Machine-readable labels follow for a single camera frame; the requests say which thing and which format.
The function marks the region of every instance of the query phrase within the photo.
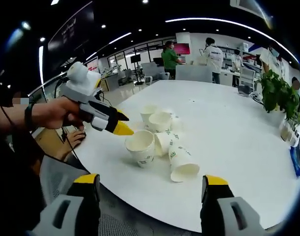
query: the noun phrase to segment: face mask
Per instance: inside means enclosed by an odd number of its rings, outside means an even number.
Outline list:
[[[273,56],[278,57],[279,52],[277,50],[275,50],[274,48],[270,48],[270,51],[271,51]]]

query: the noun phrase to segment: round table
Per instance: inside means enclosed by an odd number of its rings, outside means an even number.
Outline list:
[[[260,215],[262,227],[280,223],[300,187],[279,130],[263,119],[262,105],[237,89],[203,82],[159,81],[117,106],[134,130],[143,129],[139,114],[147,104],[172,109],[185,124],[183,144],[200,166],[196,179],[170,180],[168,158],[142,169],[126,150],[125,136],[92,127],[76,148],[82,164],[100,174],[101,183],[136,209],[167,224],[201,232],[202,176],[228,181]]]

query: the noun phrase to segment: white lab coat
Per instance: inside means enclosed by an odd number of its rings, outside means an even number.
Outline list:
[[[263,49],[260,60],[267,64],[269,66],[269,69],[278,74],[280,77],[282,77],[282,69],[281,69],[281,63],[280,61],[273,56],[273,54],[270,52],[268,49]]]
[[[238,71],[243,65],[243,59],[240,55],[233,54],[232,55],[232,64],[233,64],[233,71]]]
[[[207,66],[212,69],[214,73],[221,73],[223,65],[223,52],[216,44],[211,44],[206,48],[204,56],[207,58]]]

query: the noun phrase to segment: white cabinet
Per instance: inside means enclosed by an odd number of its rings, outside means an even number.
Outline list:
[[[222,72],[219,75],[219,83],[221,85],[232,86],[232,84],[233,84],[233,75],[229,74],[229,73]]]

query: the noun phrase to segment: green shirt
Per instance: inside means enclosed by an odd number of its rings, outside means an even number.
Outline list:
[[[176,65],[178,64],[176,60],[178,59],[178,56],[174,50],[167,48],[165,52],[162,52],[162,59],[164,61],[165,69],[176,70]]]

